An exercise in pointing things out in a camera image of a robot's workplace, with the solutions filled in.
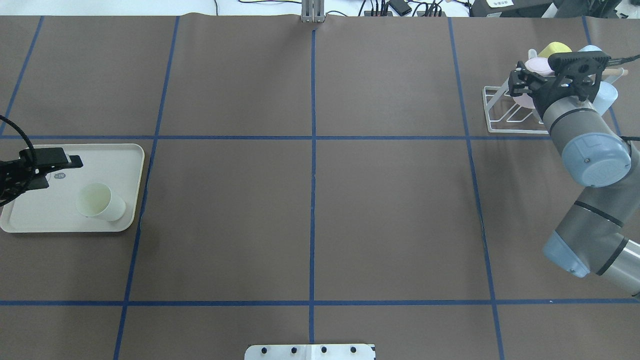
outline robotic arm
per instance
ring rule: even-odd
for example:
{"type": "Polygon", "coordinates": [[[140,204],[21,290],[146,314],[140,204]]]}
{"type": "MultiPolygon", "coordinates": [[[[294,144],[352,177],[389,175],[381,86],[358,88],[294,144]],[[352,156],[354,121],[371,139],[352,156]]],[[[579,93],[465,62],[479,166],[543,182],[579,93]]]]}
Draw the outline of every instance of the robotic arm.
{"type": "Polygon", "coordinates": [[[640,206],[640,152],[617,136],[591,102],[602,71],[635,58],[611,60],[602,51],[553,54],[555,76],[518,62],[509,94],[529,94],[564,167],[585,186],[544,247],[556,265],[577,277],[595,272],[640,298],[640,245],[620,234],[640,206]]]}
{"type": "Polygon", "coordinates": [[[0,161],[0,206],[7,205],[28,190],[48,188],[46,175],[51,172],[83,166],[80,156],[67,156],[61,147],[34,148],[21,128],[2,115],[0,120],[14,128],[28,146],[19,152],[19,159],[0,161]]]}

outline white bracket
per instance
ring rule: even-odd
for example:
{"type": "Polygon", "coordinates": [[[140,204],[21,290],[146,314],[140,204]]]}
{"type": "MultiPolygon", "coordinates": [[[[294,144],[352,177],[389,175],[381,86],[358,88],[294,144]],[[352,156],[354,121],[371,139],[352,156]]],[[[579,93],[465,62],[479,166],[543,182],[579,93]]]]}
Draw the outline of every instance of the white bracket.
{"type": "Polygon", "coordinates": [[[324,22],[324,0],[302,0],[302,22],[324,22]]]}
{"type": "Polygon", "coordinates": [[[244,360],[376,360],[375,345],[253,345],[244,360]]]}

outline tray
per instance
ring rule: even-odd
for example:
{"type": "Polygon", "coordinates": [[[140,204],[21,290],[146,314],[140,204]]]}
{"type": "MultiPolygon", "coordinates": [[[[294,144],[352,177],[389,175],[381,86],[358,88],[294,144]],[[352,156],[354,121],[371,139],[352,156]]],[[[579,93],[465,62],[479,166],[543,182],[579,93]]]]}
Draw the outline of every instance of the tray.
{"type": "Polygon", "coordinates": [[[7,233],[117,232],[133,223],[145,161],[135,143],[34,145],[62,147],[80,155],[84,167],[47,175],[49,187],[28,191],[4,206],[0,227],[7,233]],[[114,222],[86,218],[76,210],[78,191],[90,183],[105,183],[127,203],[124,216],[114,222]]]}

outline white label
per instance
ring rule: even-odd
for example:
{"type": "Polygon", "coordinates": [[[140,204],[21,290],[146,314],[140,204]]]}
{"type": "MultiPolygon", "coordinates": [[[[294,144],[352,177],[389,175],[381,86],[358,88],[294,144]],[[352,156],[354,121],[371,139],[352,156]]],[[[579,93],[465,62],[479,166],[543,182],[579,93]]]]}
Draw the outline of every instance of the white label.
{"type": "Polygon", "coordinates": [[[513,6],[513,0],[486,0],[490,8],[503,8],[505,6],[513,6]]]}

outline white cup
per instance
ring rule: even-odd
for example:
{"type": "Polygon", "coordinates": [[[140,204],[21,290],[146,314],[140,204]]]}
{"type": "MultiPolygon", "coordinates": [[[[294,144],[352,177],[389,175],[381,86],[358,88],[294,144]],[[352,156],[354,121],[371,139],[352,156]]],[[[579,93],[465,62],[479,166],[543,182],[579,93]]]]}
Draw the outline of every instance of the white cup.
{"type": "Polygon", "coordinates": [[[89,218],[116,221],[124,215],[126,208],[124,200],[102,183],[85,186],[76,197],[76,209],[89,218]]]}

